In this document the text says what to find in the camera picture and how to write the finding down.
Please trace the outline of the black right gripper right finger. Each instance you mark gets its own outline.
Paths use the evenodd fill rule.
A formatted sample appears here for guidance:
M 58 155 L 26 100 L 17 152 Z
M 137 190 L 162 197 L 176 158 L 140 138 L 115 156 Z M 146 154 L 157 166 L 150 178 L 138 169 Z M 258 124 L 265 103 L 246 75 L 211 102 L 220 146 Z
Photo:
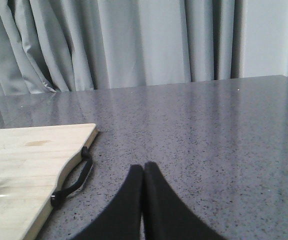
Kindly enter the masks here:
M 144 167 L 144 232 L 147 240 L 223 240 L 178 197 L 155 162 Z

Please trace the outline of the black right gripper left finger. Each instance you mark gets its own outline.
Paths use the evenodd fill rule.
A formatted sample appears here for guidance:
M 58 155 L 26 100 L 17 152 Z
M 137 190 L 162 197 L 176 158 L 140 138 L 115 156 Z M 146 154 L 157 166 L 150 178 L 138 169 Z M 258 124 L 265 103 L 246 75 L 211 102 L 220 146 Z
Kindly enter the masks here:
M 132 165 L 121 188 L 97 218 L 74 240 L 139 240 L 143 167 Z

